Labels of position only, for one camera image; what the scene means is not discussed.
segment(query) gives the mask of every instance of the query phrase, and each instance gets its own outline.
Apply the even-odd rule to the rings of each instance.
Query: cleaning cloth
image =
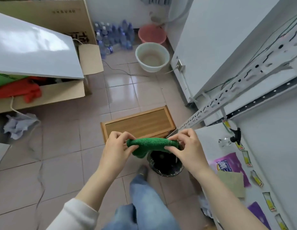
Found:
[[[168,140],[162,138],[140,138],[140,139],[129,139],[126,142],[127,146],[139,145],[139,147],[132,153],[138,158],[144,158],[145,155],[150,151],[162,151],[171,153],[164,149],[164,146],[174,146],[179,147],[179,143],[176,140]]]

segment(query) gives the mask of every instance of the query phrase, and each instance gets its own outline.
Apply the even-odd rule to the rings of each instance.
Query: purple package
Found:
[[[222,170],[222,171],[227,171],[227,172],[236,172],[236,173],[242,172],[244,187],[251,186],[244,170],[242,169],[241,162],[239,161],[235,152],[214,160],[214,163],[216,163],[216,165],[213,165],[213,167],[216,166],[217,170]]]
[[[253,202],[248,209],[256,216],[269,230],[271,230],[268,220],[266,219],[261,207],[257,202]]]

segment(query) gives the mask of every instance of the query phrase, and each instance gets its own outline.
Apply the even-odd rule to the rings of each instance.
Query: wire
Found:
[[[142,75],[141,73],[129,74],[128,72],[126,72],[126,71],[124,71],[124,70],[122,70],[122,69],[113,69],[113,68],[110,67],[110,65],[109,65],[105,60],[102,60],[102,61],[104,61],[104,62],[108,65],[108,67],[109,67],[110,69],[112,69],[112,70],[120,70],[120,71],[123,71],[124,73],[126,73],[127,75],[131,75],[131,76],[150,77],[150,76]],[[168,74],[168,73],[173,72],[173,71],[176,70],[176,69],[178,69],[178,65],[175,67],[175,69],[173,69],[173,70],[171,70],[171,71],[169,71],[169,72],[166,72],[166,73],[159,73],[159,74]]]
[[[272,32],[272,34],[270,34],[270,36],[264,41],[264,43],[261,45],[261,47],[257,50],[257,52],[253,55],[253,57],[250,59],[250,61],[238,72],[238,74],[237,75],[235,75],[234,77],[231,77],[231,78],[229,78],[229,79],[227,79],[224,83],[222,83],[222,84],[219,84],[219,85],[217,85],[217,86],[215,86],[215,87],[213,87],[212,89],[210,89],[210,90],[208,90],[208,91],[206,91],[206,92],[210,92],[210,91],[212,91],[212,90],[214,90],[215,88],[217,88],[217,87],[219,87],[220,85],[222,86],[221,87],[221,90],[223,89],[223,87],[225,86],[225,84],[226,83],[228,83],[229,81],[231,81],[232,79],[234,79],[234,78],[236,78],[236,77],[238,77],[240,74],[241,74],[241,72],[254,60],[254,59],[256,59],[259,55],[261,55],[264,51],[266,51],[266,50],[268,50],[279,38],[281,38],[281,37],[283,37],[284,35],[286,35],[289,31],[291,31],[296,25],[297,25],[297,22],[294,24],[294,26],[292,26],[291,27],[291,29],[289,29],[289,27],[297,20],[297,14],[296,15],[294,15],[292,18],[290,18],[289,20],[287,20],[286,22],[284,22],[280,27],[278,27],[276,30],[274,30],[273,32]],[[289,24],[289,26],[284,30],[284,31],[282,31],[281,32],[281,34],[276,38],[276,40],[273,42],[273,43],[271,43],[266,49],[264,49],[264,50],[262,50],[262,52],[260,52],[258,55],[256,55],[259,51],[260,51],[260,49],[264,46],[264,44],[269,40],[269,38],[276,32],[276,31],[278,31],[281,27],[283,27],[286,23],[288,23],[290,20],[292,20],[294,17],[296,17],[293,21],[292,21],[292,23],[290,23]]]
[[[13,110],[14,112],[16,112],[16,113],[18,113],[18,114],[20,114],[20,115],[26,116],[27,118],[30,118],[30,119],[33,119],[33,120],[37,120],[37,121],[38,121],[38,124],[36,124],[36,125],[33,127],[33,129],[30,131],[30,133],[29,133],[29,135],[28,135],[27,146],[28,146],[28,149],[33,153],[33,154],[31,154],[30,156],[31,156],[33,159],[35,159],[35,160],[37,160],[38,162],[41,163],[40,168],[39,168],[39,172],[38,172],[38,177],[37,177],[37,179],[38,179],[38,182],[40,183],[40,186],[41,186],[41,189],[42,189],[42,194],[41,194],[41,197],[40,197],[40,199],[39,199],[39,201],[38,201],[38,203],[37,203],[37,205],[36,205],[36,211],[35,211],[35,216],[36,216],[36,221],[37,221],[37,228],[36,228],[36,230],[39,230],[39,226],[40,226],[40,218],[39,218],[39,216],[38,216],[38,206],[39,206],[39,204],[40,204],[40,202],[41,202],[41,199],[42,199],[42,197],[43,197],[43,195],[44,195],[44,193],[45,193],[45,185],[44,185],[43,178],[42,178],[42,169],[43,169],[43,150],[41,151],[41,158],[37,157],[37,156],[35,155],[36,151],[30,146],[30,140],[31,140],[31,136],[32,136],[32,133],[34,132],[34,130],[35,130],[38,126],[41,125],[41,120],[39,120],[38,118],[32,118],[32,117],[30,117],[30,116],[28,116],[28,115],[25,115],[25,114],[23,114],[23,113],[21,113],[21,112],[15,110],[15,109],[13,108],[13,101],[14,101],[14,96],[12,97],[11,102],[10,102],[10,109],[11,109],[11,110]]]
[[[80,42],[81,44],[83,44],[79,39],[73,38],[73,40],[76,40],[76,41]]]

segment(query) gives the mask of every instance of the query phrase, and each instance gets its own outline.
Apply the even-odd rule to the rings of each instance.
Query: left hand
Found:
[[[132,145],[126,148],[125,143],[128,139],[135,139],[135,137],[126,131],[124,133],[118,131],[110,133],[98,166],[98,171],[105,177],[112,180],[116,179],[123,170],[128,157],[139,147]]]

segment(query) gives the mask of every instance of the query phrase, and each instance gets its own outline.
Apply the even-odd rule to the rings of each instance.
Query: hand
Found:
[[[98,166],[98,171],[105,177],[116,179],[124,168],[128,157],[139,147],[132,145],[126,148],[125,143],[128,139],[135,139],[135,137],[126,131],[110,133]]]
[[[175,154],[194,177],[202,171],[210,169],[202,145],[193,129],[184,129],[168,139],[178,140],[181,146],[184,147],[183,150],[179,150],[174,146],[164,148]]]

